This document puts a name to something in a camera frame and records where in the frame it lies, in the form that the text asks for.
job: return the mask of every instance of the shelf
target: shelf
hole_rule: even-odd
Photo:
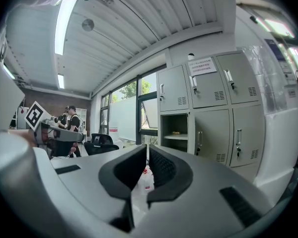
[[[188,134],[171,134],[164,136],[165,139],[188,140]]]

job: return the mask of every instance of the white plastic bottle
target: white plastic bottle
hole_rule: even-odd
[[[150,191],[154,189],[153,186],[153,173],[149,166],[146,166],[144,169],[139,181],[138,185],[141,191],[141,194],[146,195]]]

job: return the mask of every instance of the locker handle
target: locker handle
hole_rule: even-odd
[[[236,145],[240,145],[242,141],[242,129],[236,131]]]
[[[198,87],[197,79],[195,78],[195,76],[190,76],[190,82],[192,87]]]
[[[202,136],[203,133],[201,131],[198,131],[198,146],[202,146]]]
[[[160,96],[164,95],[164,84],[160,85]]]
[[[224,70],[224,74],[228,83],[233,82],[232,75],[230,74],[230,71],[228,69]]]

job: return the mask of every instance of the black cap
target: black cap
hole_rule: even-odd
[[[74,109],[74,111],[76,112],[76,107],[75,106],[69,106],[68,110],[70,110],[70,109]]]

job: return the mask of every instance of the brick wall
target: brick wall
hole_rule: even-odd
[[[87,109],[86,131],[89,135],[91,101],[52,93],[43,93],[26,88],[20,88],[25,94],[25,107],[31,107],[37,101],[52,116],[63,114],[66,106],[74,105],[80,109]]]

